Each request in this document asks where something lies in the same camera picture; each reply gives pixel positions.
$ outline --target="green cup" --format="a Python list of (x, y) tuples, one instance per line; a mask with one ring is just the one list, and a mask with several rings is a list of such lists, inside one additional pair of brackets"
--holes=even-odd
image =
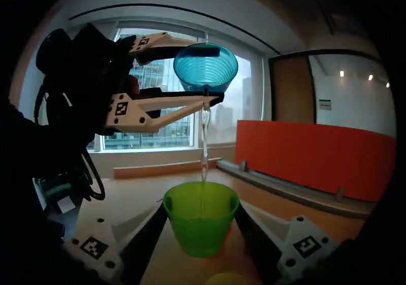
[(221, 249), (239, 204), (233, 189), (211, 182), (184, 183), (163, 197), (176, 240), (186, 254), (197, 258)]

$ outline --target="table surface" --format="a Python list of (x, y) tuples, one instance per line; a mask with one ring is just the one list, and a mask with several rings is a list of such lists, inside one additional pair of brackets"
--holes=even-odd
[[(105, 179), (103, 180), (106, 190), (105, 200), (84, 201), (80, 209), (77, 227), (92, 223), (100, 217), (112, 226), (123, 224), (152, 206), (158, 205), (159, 200), (171, 187), (184, 182), (199, 180), (200, 172), (198, 171), (131, 180)], [(304, 215), (338, 242), (347, 238), (355, 238), (364, 223), (363, 220), (336, 216), (273, 195), (218, 169), (210, 169), (207, 180), (231, 187), (237, 192), (241, 200), (287, 221), (294, 216)], [(195, 260), (182, 254), (179, 246), (175, 243), (169, 222), (166, 223), (162, 233), (166, 233), (165, 239), (158, 241), (150, 264), (144, 273), (142, 283), (199, 284), (197, 279), (207, 279), (208, 276), (215, 273), (233, 270), (240, 271), (243, 275), (255, 276), (252, 262), (247, 260), (244, 251), (241, 250), (243, 249), (241, 248), (243, 238), (239, 231), (231, 231), (223, 257), (217, 257), (208, 262), (202, 262), (201, 259)], [(171, 257), (157, 256), (168, 252), (172, 254)], [(235, 252), (241, 254), (238, 261), (230, 260)], [(176, 255), (177, 267), (182, 267), (182, 269), (174, 269), (173, 260), (171, 260), (174, 258), (173, 255)], [(166, 269), (167, 273), (156, 273), (157, 269), (160, 269), (161, 272), (162, 269)], [(170, 281), (169, 275), (172, 275), (176, 281)]]

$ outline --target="orange partition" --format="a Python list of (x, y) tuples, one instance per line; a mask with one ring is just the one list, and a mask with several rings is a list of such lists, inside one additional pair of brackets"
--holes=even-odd
[(321, 191), (377, 201), (395, 164), (396, 140), (383, 134), (320, 124), (240, 120), (235, 162)]

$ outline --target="blue bowl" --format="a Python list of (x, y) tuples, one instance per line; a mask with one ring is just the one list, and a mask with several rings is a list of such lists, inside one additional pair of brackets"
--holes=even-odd
[(225, 47), (198, 43), (176, 55), (174, 71), (185, 91), (225, 92), (238, 72), (238, 62)]

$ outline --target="water stream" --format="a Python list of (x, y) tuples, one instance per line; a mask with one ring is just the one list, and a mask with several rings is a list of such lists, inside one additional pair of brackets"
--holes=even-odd
[(206, 109), (204, 106), (200, 111), (201, 119), (201, 131), (203, 139), (203, 151), (201, 153), (200, 165), (201, 165), (201, 190), (200, 190), (200, 218), (204, 217), (205, 213), (205, 202), (204, 202), (204, 192), (205, 183), (207, 179), (207, 172), (209, 171), (209, 154), (207, 151), (207, 133), (210, 124), (211, 111), (210, 107)]

